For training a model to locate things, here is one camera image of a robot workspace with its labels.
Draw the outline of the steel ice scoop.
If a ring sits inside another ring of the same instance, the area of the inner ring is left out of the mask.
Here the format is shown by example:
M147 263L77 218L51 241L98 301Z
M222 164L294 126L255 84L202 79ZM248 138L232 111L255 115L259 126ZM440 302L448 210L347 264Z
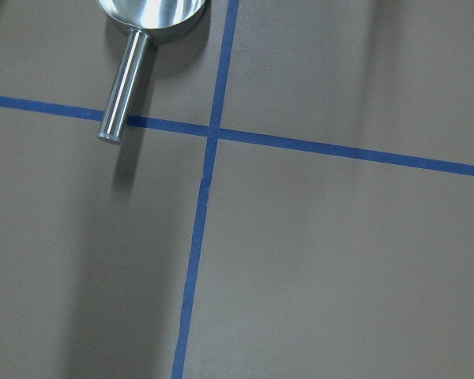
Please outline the steel ice scoop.
M97 4L126 34L126 46L97 134L104 142L120 144L149 45L188 34L200 20L206 2L99 0Z

